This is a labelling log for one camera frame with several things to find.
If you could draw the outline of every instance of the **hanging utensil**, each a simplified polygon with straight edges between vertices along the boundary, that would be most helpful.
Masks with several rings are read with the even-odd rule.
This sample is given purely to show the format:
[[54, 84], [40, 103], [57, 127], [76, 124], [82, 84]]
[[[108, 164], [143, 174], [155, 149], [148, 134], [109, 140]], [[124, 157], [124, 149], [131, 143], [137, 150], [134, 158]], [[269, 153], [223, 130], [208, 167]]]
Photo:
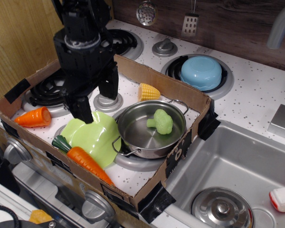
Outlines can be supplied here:
[[158, 10], [151, 1], [143, 1], [136, 9], [136, 17], [138, 21], [146, 26], [154, 24], [158, 17]]
[[196, 30], [199, 21], [199, 15], [195, 13], [196, 0], [191, 0], [191, 13], [186, 13], [184, 18], [184, 23], [182, 25], [181, 36], [182, 37], [194, 37], [196, 35]]

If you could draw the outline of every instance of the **orange object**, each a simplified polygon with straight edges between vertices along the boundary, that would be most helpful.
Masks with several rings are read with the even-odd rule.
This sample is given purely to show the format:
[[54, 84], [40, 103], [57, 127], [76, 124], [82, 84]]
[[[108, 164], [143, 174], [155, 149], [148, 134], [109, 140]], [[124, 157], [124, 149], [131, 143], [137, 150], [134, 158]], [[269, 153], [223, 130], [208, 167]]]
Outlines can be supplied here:
[[53, 220], [52, 217], [50, 217], [47, 213], [40, 209], [33, 210], [29, 217], [29, 221], [35, 224], [49, 222], [51, 220]]
[[49, 126], [51, 119], [49, 110], [41, 107], [17, 117], [14, 121], [23, 127], [41, 127]]
[[105, 171], [95, 162], [95, 160], [84, 149], [79, 146], [72, 147], [66, 154], [70, 159], [75, 161], [81, 167], [87, 169], [97, 177], [107, 182], [109, 185], [114, 185]]
[[160, 91], [152, 85], [140, 83], [138, 86], [138, 101], [157, 100], [160, 98]]

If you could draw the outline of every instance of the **orange carrot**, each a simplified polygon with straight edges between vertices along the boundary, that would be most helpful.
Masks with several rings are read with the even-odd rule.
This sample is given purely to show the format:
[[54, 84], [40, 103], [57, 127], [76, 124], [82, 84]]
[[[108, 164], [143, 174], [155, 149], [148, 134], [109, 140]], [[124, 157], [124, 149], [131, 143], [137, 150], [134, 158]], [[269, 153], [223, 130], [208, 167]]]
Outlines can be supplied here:
[[51, 123], [51, 114], [46, 107], [29, 111], [14, 121], [23, 127], [48, 126]]
[[75, 161], [81, 167], [87, 169], [97, 177], [107, 182], [110, 185], [114, 185], [105, 171], [95, 162], [95, 160], [79, 146], [72, 147], [66, 154], [70, 159]]

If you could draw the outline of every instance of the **green plate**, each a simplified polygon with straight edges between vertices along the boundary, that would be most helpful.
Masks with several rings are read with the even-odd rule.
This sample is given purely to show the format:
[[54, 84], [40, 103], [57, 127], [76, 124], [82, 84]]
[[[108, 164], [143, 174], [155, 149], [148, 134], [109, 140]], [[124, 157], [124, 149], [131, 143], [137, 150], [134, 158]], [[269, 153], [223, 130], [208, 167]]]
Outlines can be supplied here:
[[[83, 148], [104, 168], [110, 165], [117, 155], [112, 147], [112, 142], [119, 137], [117, 123], [114, 118], [102, 112], [92, 112], [92, 117], [94, 121], [89, 124], [78, 119], [71, 120], [61, 135], [72, 147]], [[119, 150], [121, 139], [116, 141], [114, 146]]]

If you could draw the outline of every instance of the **pot handle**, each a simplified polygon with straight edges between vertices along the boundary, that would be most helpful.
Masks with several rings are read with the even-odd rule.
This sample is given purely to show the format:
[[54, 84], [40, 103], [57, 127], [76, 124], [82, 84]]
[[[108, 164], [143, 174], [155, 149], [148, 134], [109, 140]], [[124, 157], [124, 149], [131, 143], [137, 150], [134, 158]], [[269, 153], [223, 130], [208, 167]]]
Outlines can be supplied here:
[[117, 139], [115, 139], [115, 140], [112, 142], [113, 150], [114, 150], [116, 153], [118, 153], [118, 154], [120, 154], [120, 155], [122, 155], [122, 156], [128, 156], [128, 155], [133, 154], [133, 153], [135, 153], [135, 152], [140, 152], [140, 151], [141, 151], [141, 149], [136, 149], [136, 150], [134, 150], [134, 151], [130, 151], [129, 148], [127, 147], [127, 145], [124, 143], [123, 140], [122, 140], [122, 146], [121, 146], [121, 148], [120, 148], [120, 151], [116, 150], [116, 148], [114, 147], [114, 143], [115, 143], [119, 138], [120, 138], [120, 135], [117, 137]]
[[185, 102], [183, 102], [181, 100], [170, 100], [168, 103], [171, 103], [173, 101], [178, 102], [178, 103], [182, 103], [184, 106], [186, 106], [187, 110], [183, 113], [183, 115], [185, 115], [188, 112], [189, 107], [188, 107], [188, 105]]

